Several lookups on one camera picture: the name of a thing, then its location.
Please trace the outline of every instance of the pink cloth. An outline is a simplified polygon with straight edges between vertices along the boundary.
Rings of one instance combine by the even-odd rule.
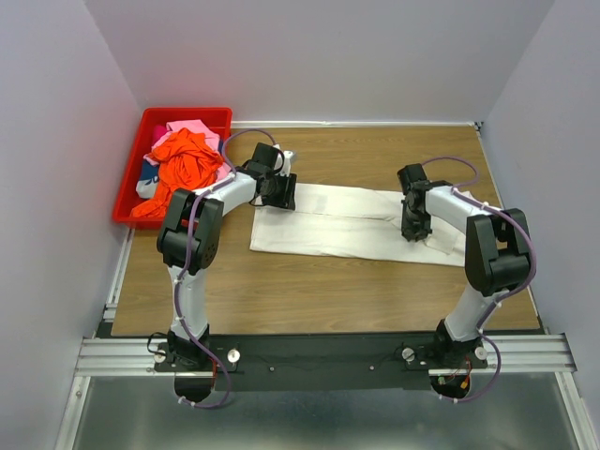
[[[212,148],[215,152],[218,153],[218,142],[220,141],[220,136],[216,134],[216,132],[211,131],[210,128],[207,127],[204,124],[204,122],[200,119],[167,122],[166,127],[162,125],[156,125],[152,134],[152,142],[154,143],[152,145],[152,150],[154,150],[155,147],[158,147],[159,145],[164,143],[167,140],[167,138],[171,136],[171,133],[179,131],[181,128],[187,128],[192,133],[203,133],[206,145],[208,145],[210,148]],[[150,154],[144,155],[143,158],[153,166],[158,165],[158,163],[150,157]],[[223,163],[223,165],[217,169],[217,181],[225,178],[231,170],[232,168],[229,167],[227,163]]]

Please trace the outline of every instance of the white wall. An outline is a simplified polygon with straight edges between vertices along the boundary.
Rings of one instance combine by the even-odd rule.
[[[483,128],[502,199],[530,222],[540,315],[566,332],[598,431],[599,23],[596,0],[557,0]]]
[[[552,0],[86,0],[138,102],[482,120]]]
[[[122,232],[139,108],[80,0],[0,14],[0,447],[53,448]]]

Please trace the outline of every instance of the wooden table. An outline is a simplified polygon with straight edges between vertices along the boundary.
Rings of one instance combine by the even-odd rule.
[[[298,159],[299,183],[400,190],[396,172],[406,164],[455,155],[481,172],[473,195],[498,198],[472,127],[277,128],[284,150]],[[250,158],[248,133],[232,143],[236,164]],[[450,161],[427,165],[432,180],[472,178]],[[254,210],[243,205],[224,218],[217,257],[207,277],[212,333],[319,333],[433,330],[456,305],[464,270],[440,265],[260,253],[249,250]],[[173,316],[171,282],[156,250],[157,232],[136,232],[112,334],[166,332]],[[539,327],[527,292],[506,301],[488,328]]]

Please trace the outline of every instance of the dark gray panel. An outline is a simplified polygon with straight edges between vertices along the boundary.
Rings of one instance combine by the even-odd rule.
[[[477,376],[474,388],[487,379]],[[178,405],[173,380],[97,379],[75,448],[548,450],[577,445],[553,374],[504,374],[487,396],[462,405],[398,389],[246,392],[215,411]]]

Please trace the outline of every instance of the purple cable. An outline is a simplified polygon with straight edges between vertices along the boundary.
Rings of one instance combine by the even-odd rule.
[[[236,174],[237,170],[235,169],[235,166],[230,161],[230,159],[227,157],[227,144],[233,138],[236,138],[236,137],[238,137],[241,134],[248,133],[249,131],[258,131],[258,132],[261,132],[263,134],[266,134],[271,139],[271,141],[273,142],[273,144],[276,143],[275,139],[273,138],[273,136],[268,131],[265,131],[265,130],[259,129],[259,128],[249,128],[249,129],[245,129],[243,131],[238,131],[237,133],[235,133],[232,136],[230,136],[229,138],[227,138],[225,140],[225,142],[223,143],[223,145],[221,146],[221,155],[223,156],[223,159],[225,159],[225,162],[227,163],[227,165],[232,168],[232,173],[233,174]],[[222,406],[225,403],[225,401],[229,397],[230,393],[232,392],[232,377],[229,374],[228,370],[225,368],[225,365],[222,363],[222,361],[220,359],[218,359],[218,357],[214,353],[212,353],[210,350],[208,350],[191,333],[191,330],[189,329],[188,323],[186,322],[186,319],[185,319],[185,317],[183,315],[183,311],[181,310],[181,304],[180,304],[180,299],[179,299],[179,290],[180,290],[180,286],[181,286],[181,281],[183,280],[185,274],[188,272],[189,265],[191,263],[191,248],[192,248],[192,240],[193,240],[193,237],[194,237],[194,221],[195,221],[195,217],[196,217],[196,212],[198,211],[198,206],[200,205],[201,200],[204,197],[206,197],[206,195],[208,195],[208,193],[213,192],[216,188],[223,188],[224,186],[229,185],[234,179],[235,179],[235,177],[233,177],[233,178],[230,178],[230,177],[224,178],[222,181],[215,183],[215,185],[213,186],[212,189],[205,190],[204,192],[202,192],[201,194],[199,194],[196,197],[196,199],[194,200],[194,203],[191,206],[191,211],[189,213],[189,221],[188,221],[188,225],[187,225],[186,262],[184,263],[184,266],[181,269],[181,272],[179,272],[179,275],[177,276],[177,279],[175,281],[175,287],[173,289],[173,304],[174,304],[174,307],[175,307],[175,313],[177,314],[177,317],[180,318],[179,319],[179,323],[181,323],[181,326],[184,329],[184,331],[186,332],[186,334],[189,337],[189,339],[194,344],[196,344],[196,346],[200,350],[202,350],[213,361],[215,361],[215,363],[218,366],[221,367],[221,369],[223,370],[223,375],[225,375],[225,379],[227,380],[227,390],[225,391],[225,395],[217,403],[201,404],[201,403],[195,403],[195,402],[189,401],[187,398],[180,397],[180,401],[182,403],[186,403],[187,405],[190,405],[190,406],[192,406],[194,408],[200,408],[200,409],[204,409],[204,410],[210,410],[210,409],[218,408],[218,407]]]
[[[535,255],[535,250],[533,248],[532,239],[529,237],[529,235],[525,232],[525,230],[523,230],[523,228],[514,219],[512,219],[510,216],[506,215],[502,211],[492,208],[492,207],[488,206],[486,203],[482,203],[482,202],[477,201],[476,199],[467,197],[466,195],[461,194],[458,191],[459,187],[470,186],[470,185],[476,183],[477,181],[479,181],[479,171],[477,171],[477,168],[475,166],[473,166],[471,164],[471,162],[469,162],[466,159],[463,159],[462,157],[448,156],[448,157],[433,157],[431,159],[428,159],[428,160],[422,162],[421,164],[426,165],[429,162],[437,161],[437,160],[441,160],[441,159],[451,159],[454,161],[462,162],[463,164],[466,164],[467,166],[469,166],[475,173],[475,177],[473,180],[466,181],[463,183],[457,183],[457,184],[453,185],[452,189],[450,190],[452,195],[454,195],[455,197],[461,199],[462,201],[464,201],[472,206],[480,208],[480,209],[482,209],[490,214],[493,214],[495,216],[498,216],[502,220],[508,222],[523,237],[523,240],[525,241],[525,244],[527,245],[529,252],[530,252],[530,266],[531,267],[530,267],[529,275],[527,276],[527,278],[525,278],[525,280],[519,286],[517,286],[514,290],[500,295],[491,304],[489,304],[489,306],[487,307],[486,311],[484,312],[482,318],[476,324],[477,332],[479,333],[479,336],[481,337],[481,339],[488,342],[489,345],[491,345],[492,348],[494,349],[494,352],[496,352],[496,356],[498,358],[498,364],[496,366],[496,371],[494,372],[494,375],[492,376],[489,383],[486,384],[486,386],[483,389],[481,389],[479,392],[477,392],[476,394],[474,394],[470,397],[465,397],[465,398],[448,398],[448,397],[446,397],[449,400],[454,401],[456,403],[467,403],[469,401],[473,401],[475,399],[480,398],[487,391],[489,391],[489,389],[491,389],[491,387],[494,385],[494,383],[498,380],[498,376],[500,375],[500,370],[502,367],[502,357],[500,355],[500,349],[498,348],[498,346],[496,345],[496,343],[493,340],[491,340],[489,337],[484,335],[484,332],[483,332],[484,323],[489,318],[491,313],[494,312],[494,310],[501,303],[502,300],[504,300],[512,295],[515,295],[516,293],[520,293],[521,291],[525,290],[531,284],[533,277],[535,277],[535,273],[537,272],[537,256]]]
[[[248,129],[243,129],[242,131],[238,131],[237,133],[232,134],[229,138],[227,138],[225,140],[225,142],[223,143],[223,145],[221,146],[221,155],[223,156],[223,159],[225,159],[225,162],[227,163],[227,165],[229,167],[232,168],[232,172],[236,173],[237,169],[235,169],[235,166],[233,165],[233,163],[230,161],[230,159],[227,157],[227,144],[234,138],[237,138],[238,136],[244,134],[244,133],[248,133],[250,131],[257,131],[259,133],[265,134],[266,136],[268,136],[268,138],[271,140],[271,142],[273,143],[273,145],[277,144],[277,141],[275,140],[275,138],[273,137],[273,135],[271,133],[269,133],[267,130],[265,129],[261,129],[261,128],[248,128]]]

